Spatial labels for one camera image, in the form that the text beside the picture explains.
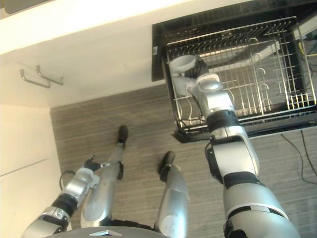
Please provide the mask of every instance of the wire dish rack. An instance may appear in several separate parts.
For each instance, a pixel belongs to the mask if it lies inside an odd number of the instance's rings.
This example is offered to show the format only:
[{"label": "wire dish rack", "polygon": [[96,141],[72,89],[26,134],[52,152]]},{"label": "wire dish rack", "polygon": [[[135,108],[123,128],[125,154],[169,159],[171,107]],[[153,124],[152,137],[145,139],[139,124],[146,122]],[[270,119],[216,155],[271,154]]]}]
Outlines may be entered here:
[{"label": "wire dish rack", "polygon": [[[294,31],[300,31],[297,19],[287,17],[175,41],[166,45],[166,61],[183,55],[203,60],[219,75],[242,124],[289,118],[316,105],[303,41]],[[192,96],[179,94],[173,75],[168,78],[179,127],[186,133],[206,128]]]}]

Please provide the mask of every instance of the dish rack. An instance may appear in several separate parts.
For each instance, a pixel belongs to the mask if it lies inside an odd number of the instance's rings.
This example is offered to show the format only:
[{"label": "dish rack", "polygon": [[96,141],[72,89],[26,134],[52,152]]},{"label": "dish rack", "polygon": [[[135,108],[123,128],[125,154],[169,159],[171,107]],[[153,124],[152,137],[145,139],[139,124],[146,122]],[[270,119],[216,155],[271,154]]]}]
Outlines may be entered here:
[{"label": "dish rack", "polygon": [[209,137],[195,99],[179,93],[169,65],[184,55],[218,74],[249,136],[316,125],[316,95],[296,17],[231,28],[166,44],[163,71],[176,122],[175,137]]}]

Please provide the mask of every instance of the wood-grain floor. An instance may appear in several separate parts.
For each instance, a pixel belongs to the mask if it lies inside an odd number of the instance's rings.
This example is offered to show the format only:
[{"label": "wood-grain floor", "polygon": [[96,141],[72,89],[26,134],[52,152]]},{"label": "wood-grain floor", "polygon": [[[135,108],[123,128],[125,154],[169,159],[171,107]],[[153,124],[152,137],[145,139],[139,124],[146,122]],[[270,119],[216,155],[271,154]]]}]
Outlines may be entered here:
[{"label": "wood-grain floor", "polygon": [[[124,178],[116,187],[114,218],[153,225],[164,189],[157,164],[172,150],[189,188],[188,237],[223,237],[222,186],[209,173],[206,142],[180,144],[171,136],[174,123],[165,85],[53,108],[51,117],[61,171],[79,169],[90,154],[97,161],[106,160],[118,127],[128,126]],[[310,158],[317,167],[316,132],[316,128],[304,130]],[[317,182],[300,132],[285,135],[303,154],[305,177]],[[301,180],[297,152],[280,134],[255,138],[252,143],[260,159],[262,182],[275,193],[301,236],[317,237],[317,186]],[[79,227],[79,218],[77,212],[73,228]]]}]

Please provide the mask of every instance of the robotic arm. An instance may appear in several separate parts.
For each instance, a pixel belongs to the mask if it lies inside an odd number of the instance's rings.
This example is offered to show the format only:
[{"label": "robotic arm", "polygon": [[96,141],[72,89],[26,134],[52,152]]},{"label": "robotic arm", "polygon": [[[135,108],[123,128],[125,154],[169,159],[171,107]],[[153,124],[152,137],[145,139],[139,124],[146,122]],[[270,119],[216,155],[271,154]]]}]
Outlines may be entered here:
[{"label": "robotic arm", "polygon": [[198,77],[190,89],[211,134],[206,157],[224,185],[226,238],[299,238],[274,194],[258,179],[259,161],[217,74]]},{"label": "robotic arm", "polygon": [[[218,75],[206,73],[199,76],[190,93],[205,116],[211,134],[211,148],[206,150],[210,172],[224,187],[225,237],[300,238],[277,198],[259,181],[259,160]],[[165,237],[155,231],[136,227],[98,227],[102,225],[102,220],[109,218],[110,205],[103,203],[106,200],[112,202],[110,197],[114,191],[113,183],[120,172],[120,162],[107,163],[101,177],[94,175],[94,170],[98,168],[100,166],[79,169],[53,204],[25,230],[22,238],[50,235],[53,235],[52,238],[87,238],[117,234],[123,238]],[[96,187],[91,189],[93,191],[84,206],[86,209],[82,212],[82,227],[90,227],[61,233],[66,230],[70,217],[90,188]]]},{"label": "robotic arm", "polygon": [[89,189],[98,182],[99,177],[94,175],[92,170],[80,168],[52,205],[28,226],[21,238],[43,238],[66,231],[70,217],[80,206]]}]

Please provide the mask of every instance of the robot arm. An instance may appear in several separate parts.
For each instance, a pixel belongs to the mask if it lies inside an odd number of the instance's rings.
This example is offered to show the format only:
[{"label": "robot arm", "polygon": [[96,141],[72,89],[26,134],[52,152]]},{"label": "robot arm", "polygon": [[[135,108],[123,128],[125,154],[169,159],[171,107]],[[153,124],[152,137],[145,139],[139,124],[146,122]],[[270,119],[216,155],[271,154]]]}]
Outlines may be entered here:
[{"label": "robot arm", "polygon": [[28,226],[21,238],[43,238],[64,232],[89,188],[98,182],[99,177],[92,170],[80,168],[52,205]]},{"label": "robot arm", "polygon": [[190,92],[211,134],[210,172],[224,185],[225,237],[299,238],[277,198],[258,179],[257,155],[218,75],[198,77]]}]

